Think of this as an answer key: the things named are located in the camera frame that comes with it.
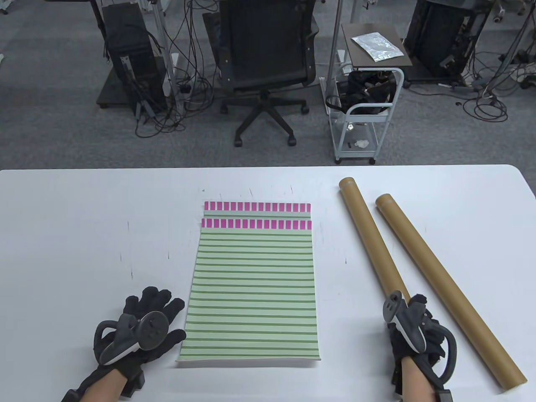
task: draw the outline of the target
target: black computer case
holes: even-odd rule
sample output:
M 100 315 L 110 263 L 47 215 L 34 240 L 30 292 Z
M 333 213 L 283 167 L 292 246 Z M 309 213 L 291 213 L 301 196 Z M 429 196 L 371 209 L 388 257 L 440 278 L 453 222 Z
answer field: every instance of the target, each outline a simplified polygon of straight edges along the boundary
M 151 39 L 137 3 L 119 3 L 102 8 L 106 49 L 123 83 L 129 106 L 146 100 L 154 112 L 167 109 L 162 78 L 153 55 Z
M 404 41 L 414 64 L 408 79 L 461 80 L 492 7 L 490 0 L 418 0 Z

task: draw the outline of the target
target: brown tabletop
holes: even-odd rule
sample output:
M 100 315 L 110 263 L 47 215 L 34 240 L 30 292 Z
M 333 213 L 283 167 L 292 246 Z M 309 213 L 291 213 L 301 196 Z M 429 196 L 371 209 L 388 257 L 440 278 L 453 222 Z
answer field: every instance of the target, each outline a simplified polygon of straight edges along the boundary
M 344 39 L 350 53 L 350 59 L 355 68 L 358 67 L 404 67 L 412 65 L 410 58 L 407 55 L 406 49 L 400 40 L 394 27 L 383 24 L 342 24 Z M 361 46 L 355 43 L 352 38 L 354 36 L 365 35 L 372 32 L 379 32 L 389 42 L 399 48 L 404 56 L 394 57 L 387 60 L 375 62 L 370 55 L 363 50 Z

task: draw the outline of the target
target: cardboard tube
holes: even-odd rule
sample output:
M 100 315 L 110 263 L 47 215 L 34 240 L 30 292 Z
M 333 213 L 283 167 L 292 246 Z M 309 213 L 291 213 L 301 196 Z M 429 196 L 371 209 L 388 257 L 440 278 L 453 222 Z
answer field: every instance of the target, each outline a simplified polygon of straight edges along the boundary
M 379 196 L 376 205 L 502 388 L 509 390 L 526 383 L 527 379 L 521 370 L 391 195 Z
M 344 178 L 339 182 L 339 188 L 378 275 L 383 292 L 389 296 L 394 291 L 401 291 L 404 298 L 409 300 L 410 294 L 383 242 L 358 185 L 355 184 L 355 180 L 352 177 Z

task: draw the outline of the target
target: hand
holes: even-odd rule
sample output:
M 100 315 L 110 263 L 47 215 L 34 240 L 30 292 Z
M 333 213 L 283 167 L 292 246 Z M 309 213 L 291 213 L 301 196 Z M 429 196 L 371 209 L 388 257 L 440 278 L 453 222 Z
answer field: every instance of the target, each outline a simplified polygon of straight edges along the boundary
M 422 303 L 426 304 L 427 300 L 421 294 L 416 294 L 413 296 L 408 306 L 413 303 Z M 430 311 L 426 310 L 428 317 L 436 324 L 439 323 L 438 320 L 432 318 Z M 387 325 L 389 329 L 389 338 L 391 339 L 391 346 L 393 349 L 394 356 L 394 372 L 392 377 L 392 384 L 395 386 L 395 392 L 402 395 L 402 367 L 401 361 L 406 357 L 413 357 L 417 355 L 417 352 L 411 349 L 408 345 L 402 333 L 396 328 L 395 323 Z M 440 358 L 445 357 L 445 351 L 441 347 L 441 343 L 445 339 L 445 336 L 436 331 L 427 331 L 423 330 L 423 335 L 426 339 L 426 350 L 424 354 L 428 357 L 428 362 L 430 366 L 433 367 Z
M 154 286 L 150 286 L 143 290 L 141 300 L 138 300 L 137 296 L 127 297 L 123 313 L 141 319 L 151 311 L 161 311 L 171 324 L 177 314 L 184 308 L 184 301 L 176 298 L 168 304 L 169 300 L 171 300 L 171 292 L 169 290 L 158 291 Z M 99 361 L 102 351 L 113 342 L 114 336 L 115 332 L 110 332 L 94 347 L 93 352 L 97 361 Z M 119 370 L 127 380 L 131 381 L 141 372 L 142 364 L 160 358 L 184 339 L 186 339 L 186 332 L 183 330 L 172 331 L 167 334 L 167 337 L 157 348 L 150 351 L 138 350 L 137 352 L 130 353 L 110 366 Z
M 158 291 L 154 286 L 147 287 L 143 290 L 141 300 L 137 296 L 129 296 L 126 299 L 123 313 L 131 314 L 137 319 L 141 319 L 148 312 L 161 311 L 167 317 L 168 322 L 175 319 L 177 314 L 184 308 L 184 301 L 176 298 L 171 300 L 171 292 L 168 290 Z M 102 351 L 114 341 L 115 331 L 106 334 L 102 340 L 94 346 L 93 352 L 97 362 Z M 167 334 L 164 341 L 155 349 L 150 351 L 138 350 L 130 353 L 113 364 L 107 366 L 99 365 L 88 378 L 86 378 L 78 388 L 78 390 L 70 390 L 65 396 L 65 401 L 80 400 L 85 391 L 94 383 L 104 378 L 112 370 L 117 369 L 122 376 L 127 379 L 127 384 L 124 389 L 124 395 L 131 395 L 135 389 L 141 388 L 143 381 L 142 364 L 149 363 L 160 358 L 168 352 L 173 346 L 186 339 L 184 330 L 175 330 Z

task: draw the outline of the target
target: gray carpet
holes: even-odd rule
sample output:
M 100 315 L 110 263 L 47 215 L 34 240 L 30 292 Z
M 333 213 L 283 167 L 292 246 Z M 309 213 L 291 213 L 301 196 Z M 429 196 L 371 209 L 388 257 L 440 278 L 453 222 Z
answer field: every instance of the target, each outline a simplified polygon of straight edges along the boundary
M 182 0 L 172 0 L 166 17 L 170 32 L 176 32 L 182 20 L 182 4 Z M 395 24 L 402 36 L 414 4 L 381 0 L 361 21 Z M 346 19 L 349 8 L 350 1 L 346 1 Z M 294 148 L 287 147 L 286 135 L 267 116 L 246 131 L 242 148 L 234 148 L 234 130 L 248 111 L 232 108 L 222 116 L 217 105 L 186 120 L 184 131 L 139 139 L 134 136 L 131 111 L 101 110 L 95 104 L 110 65 L 102 58 L 102 37 L 89 4 L 17 0 L 9 11 L 7 16 L 0 15 L 0 53 L 5 55 L 0 65 L 0 169 L 333 164 L 318 86 L 287 93 L 307 99 L 308 115 L 302 116 L 299 108 L 281 108 L 298 139 Z M 200 14 L 196 12 L 196 26 L 210 70 L 213 59 Z M 334 0 L 317 3 L 319 75 L 327 70 L 334 14 Z M 152 15 L 146 20 L 153 29 Z M 520 26 L 519 19 L 508 15 L 501 29 L 490 26 L 482 34 L 479 50 L 506 51 L 515 35 L 510 28 L 516 25 Z M 187 45 L 185 34 L 177 43 Z M 498 64 L 488 56 L 487 61 Z M 456 99 L 403 91 L 378 163 L 508 163 L 518 167 L 536 190 L 535 99 L 535 89 L 516 91 L 504 98 L 508 121 L 492 124 L 467 116 L 456 106 Z M 151 129 L 145 126 L 141 132 L 148 134 Z

